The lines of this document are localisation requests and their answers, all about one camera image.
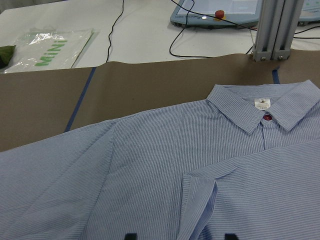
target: blue line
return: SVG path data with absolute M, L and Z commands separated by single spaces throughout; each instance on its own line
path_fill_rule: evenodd
M 274 84 L 280 84 L 279 75 L 278 75 L 278 69 L 279 69 L 279 67 L 277 67 L 276 69 L 272 70 L 272 78 L 273 78 L 273 83 Z
M 69 122 L 67 123 L 67 125 L 66 125 L 66 127 L 65 127 L 64 133 L 69 132 L 70 129 L 71 129 L 72 124 L 74 123 L 74 120 L 75 120 L 75 118 L 76 118 L 76 115 L 77 115 L 77 113 L 78 113 L 78 110 L 79 110 L 79 108 L 80 108 L 80 105 L 81 105 L 81 103 L 82 103 L 82 101 L 83 101 L 83 99 L 84 99 L 84 97 L 85 97 L 85 94 L 86 94 L 86 92 L 87 92 L 87 89 L 88 89 L 88 87 L 89 87 L 89 84 L 90 84 L 90 82 L 91 82 L 91 79 L 92 79 L 92 77 L 93 77 L 94 74 L 95 74 L 96 68 L 97 68 L 97 67 L 93 67 L 92 70 L 91 70 L 91 72 L 90 72 L 90 75 L 89 75 L 89 77 L 88 77 L 88 79 L 87 79 L 87 81 L 86 81 L 86 83 L 85 83 L 85 85 L 84 85 L 84 88 L 83 88 L 82 93 L 81 93 L 81 95 L 80 95 L 80 97 L 79 97 L 79 99 L 78 99 L 78 102 L 77 102 L 76 105 L 75 105 L 75 108 L 74 108 L 73 113 L 72 113 L 72 115 L 71 115 L 71 117 L 70 117 L 70 119 L 69 119 Z

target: clothing label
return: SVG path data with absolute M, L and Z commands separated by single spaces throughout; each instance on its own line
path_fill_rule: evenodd
M 270 98 L 256 98 L 254 99 L 254 106 L 259 110 L 266 110 L 270 108 Z

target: white table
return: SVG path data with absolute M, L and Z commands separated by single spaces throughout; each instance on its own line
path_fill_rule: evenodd
M 170 0 L 124 0 L 124 13 L 111 36 L 109 60 L 137 64 L 186 59 L 169 54 L 169 46 L 181 30 L 170 23 L 175 7 Z M 0 46 L 12 45 L 32 28 L 93 28 L 94 34 L 74 67 L 99 66 L 107 59 L 108 34 L 121 9 L 122 0 L 68 0 L 5 10 L 0 14 Z M 209 57 L 245 53 L 253 44 L 252 34 L 248 29 L 189 28 L 172 50 L 179 55 Z M 300 34 L 303 36 L 318 37 L 320 29 Z M 292 48 L 320 50 L 320 40 L 294 40 Z

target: shirt sleeve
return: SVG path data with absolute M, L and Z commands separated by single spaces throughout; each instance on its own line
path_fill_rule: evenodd
M 108 175 L 116 123 L 0 152 L 0 239 L 78 239 Z

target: plastic bag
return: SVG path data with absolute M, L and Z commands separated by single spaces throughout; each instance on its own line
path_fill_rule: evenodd
M 91 34 L 92 29 L 25 33 L 15 41 L 15 53 L 4 73 L 69 69 Z

